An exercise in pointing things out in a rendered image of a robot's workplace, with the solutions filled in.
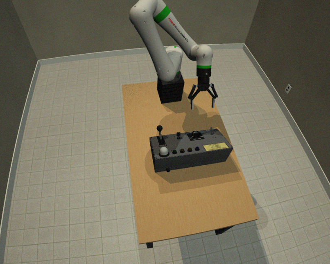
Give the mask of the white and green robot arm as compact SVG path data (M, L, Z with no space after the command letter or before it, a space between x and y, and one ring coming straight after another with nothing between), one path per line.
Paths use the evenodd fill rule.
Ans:
M211 76L212 48L195 43L163 0L139 0L131 8L129 19L143 40L161 81L174 83L180 80L183 51L190 60L197 61L197 77ZM164 48L154 21L183 51L176 46Z

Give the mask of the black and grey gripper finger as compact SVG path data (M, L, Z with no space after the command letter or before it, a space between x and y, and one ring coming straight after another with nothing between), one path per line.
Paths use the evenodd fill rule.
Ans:
M193 110L193 104L194 104L194 98L197 96L197 94L203 89L203 86L200 88L200 89L197 89L196 92L194 93L195 91L195 88L197 87L198 85L194 85L193 84L193 87L192 87L192 90L188 96L188 99L190 99L190 103L191 103L191 109ZM193 94L194 93L194 94Z
M209 92L209 94L212 96L212 108L215 107L215 99L218 97L216 90L214 88L214 84L210 84L210 87L212 88L212 91L214 93L214 95L212 94L212 92L209 90L209 88L207 86L205 86L205 88L207 89L207 91Z

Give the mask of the dark grey control console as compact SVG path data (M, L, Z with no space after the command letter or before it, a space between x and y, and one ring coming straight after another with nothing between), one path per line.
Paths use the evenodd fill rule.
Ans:
M218 129L149 137L155 173L225 162L233 146Z

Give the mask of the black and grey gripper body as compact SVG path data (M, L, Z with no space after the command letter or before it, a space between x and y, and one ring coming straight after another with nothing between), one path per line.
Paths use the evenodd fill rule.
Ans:
M198 89L200 89L203 86L203 89L201 91L206 91L207 89L205 88L205 86L207 86L208 88L210 87L210 78L200 78L198 77Z

